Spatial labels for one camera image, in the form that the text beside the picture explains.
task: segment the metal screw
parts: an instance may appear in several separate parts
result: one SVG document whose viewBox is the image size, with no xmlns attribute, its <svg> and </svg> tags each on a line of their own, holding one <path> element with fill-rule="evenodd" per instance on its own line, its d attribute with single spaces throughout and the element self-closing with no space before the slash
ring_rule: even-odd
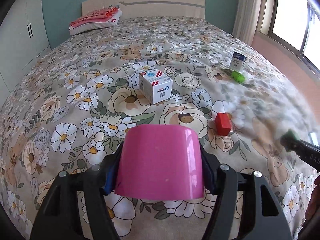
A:
<svg viewBox="0 0 320 240">
<path fill-rule="evenodd" d="M 59 172 L 59 177 L 63 178 L 67 175 L 67 172 L 66 171 L 60 171 Z"/>
<path fill-rule="evenodd" d="M 227 164 L 221 164 L 220 165 L 220 169 L 222 169 L 224 171 L 228 171 L 229 170 L 229 166 Z"/>
<path fill-rule="evenodd" d="M 93 166 L 91 167 L 91 169 L 92 169 L 93 171 L 98 171 L 98 170 L 100 170 L 100 165 L 99 165 L 99 164 L 95 164 L 95 165 L 93 165 Z"/>
<path fill-rule="evenodd" d="M 255 171 L 253 174 L 258 178 L 262 177 L 262 173 L 260 171 Z"/>
</svg>

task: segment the pink bowl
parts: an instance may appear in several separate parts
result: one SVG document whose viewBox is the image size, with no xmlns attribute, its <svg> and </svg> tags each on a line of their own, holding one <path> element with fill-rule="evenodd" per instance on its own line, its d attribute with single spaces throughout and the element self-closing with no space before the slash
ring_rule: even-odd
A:
<svg viewBox="0 0 320 240">
<path fill-rule="evenodd" d="M 180 125 L 131 128 L 124 140 L 115 193 L 149 200 L 203 197 L 197 134 Z"/>
</svg>

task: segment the floral bedspread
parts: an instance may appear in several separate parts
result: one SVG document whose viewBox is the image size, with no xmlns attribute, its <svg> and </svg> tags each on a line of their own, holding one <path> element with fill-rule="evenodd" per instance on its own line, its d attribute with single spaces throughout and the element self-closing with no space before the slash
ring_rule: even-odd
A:
<svg viewBox="0 0 320 240">
<path fill-rule="evenodd" d="M 249 59 L 246 80 L 234 82 L 233 52 Z M 170 76 L 172 95 L 151 105 L 139 91 L 140 72 L 158 68 Z M 228 113 L 229 136 L 214 119 Z M 316 171 L 279 138 L 289 128 L 308 141 L 317 131 L 307 103 L 270 62 L 230 34 L 201 19 L 146 17 L 76 35 L 43 57 L 5 102 L 2 112 L 0 202 L 28 239 L 37 210 L 59 171 L 86 171 L 116 151 L 140 124 L 192 128 L 207 152 L 236 171 L 261 171 L 274 190 L 296 238 Z M 148 201 L 105 198 L 123 239 L 200 239 L 215 197 Z M 235 222 L 240 222 L 238 193 Z M 83 193 L 84 235 L 91 238 Z"/>
</svg>

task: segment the wooden headboard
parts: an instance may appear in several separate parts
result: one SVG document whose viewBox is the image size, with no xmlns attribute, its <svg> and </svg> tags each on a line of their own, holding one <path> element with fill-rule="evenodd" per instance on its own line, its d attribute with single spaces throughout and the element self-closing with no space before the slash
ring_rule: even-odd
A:
<svg viewBox="0 0 320 240">
<path fill-rule="evenodd" d="M 122 18 L 146 16 L 205 16 L 205 0 L 87 0 L 82 3 L 82 15 L 97 9 L 119 5 Z"/>
</svg>

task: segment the medicine box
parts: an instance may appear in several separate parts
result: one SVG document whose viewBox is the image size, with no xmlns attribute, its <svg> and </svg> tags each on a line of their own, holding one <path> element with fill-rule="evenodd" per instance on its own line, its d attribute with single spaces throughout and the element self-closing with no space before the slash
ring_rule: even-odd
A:
<svg viewBox="0 0 320 240">
<path fill-rule="evenodd" d="M 158 69 L 139 74 L 142 94 L 154 105 L 171 97 L 172 79 Z"/>
</svg>

